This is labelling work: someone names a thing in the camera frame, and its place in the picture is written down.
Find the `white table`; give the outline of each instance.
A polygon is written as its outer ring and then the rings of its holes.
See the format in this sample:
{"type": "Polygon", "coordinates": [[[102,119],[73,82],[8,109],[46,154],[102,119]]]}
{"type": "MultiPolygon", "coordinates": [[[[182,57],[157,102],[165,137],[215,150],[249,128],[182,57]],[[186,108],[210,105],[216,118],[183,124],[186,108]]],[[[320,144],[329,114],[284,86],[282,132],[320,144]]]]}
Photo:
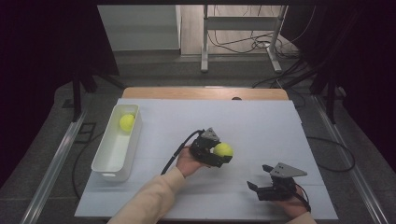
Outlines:
{"type": "Polygon", "coordinates": [[[259,201],[247,185],[250,181],[271,186],[262,165],[279,161],[308,172],[295,180],[309,196],[313,217],[337,219],[292,101],[119,99],[118,104],[139,105],[143,120],[131,177],[111,183],[92,173],[76,217],[114,216],[143,184],[161,173],[192,132],[212,127],[220,141],[233,146],[231,163],[202,168],[190,176],[164,219],[286,220],[279,207],[259,201]]]}

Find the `beige sleeve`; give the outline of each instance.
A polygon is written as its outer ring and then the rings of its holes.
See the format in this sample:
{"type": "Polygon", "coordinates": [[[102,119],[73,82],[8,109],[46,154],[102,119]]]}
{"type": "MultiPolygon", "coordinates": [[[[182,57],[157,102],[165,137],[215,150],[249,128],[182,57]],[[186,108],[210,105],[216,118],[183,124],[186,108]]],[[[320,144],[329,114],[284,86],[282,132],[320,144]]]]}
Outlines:
{"type": "Polygon", "coordinates": [[[157,175],[145,184],[108,223],[157,223],[175,202],[175,194],[186,180],[176,168],[157,175]]]}
{"type": "Polygon", "coordinates": [[[286,224],[316,224],[316,223],[317,222],[312,218],[311,213],[306,212],[286,224]]]}

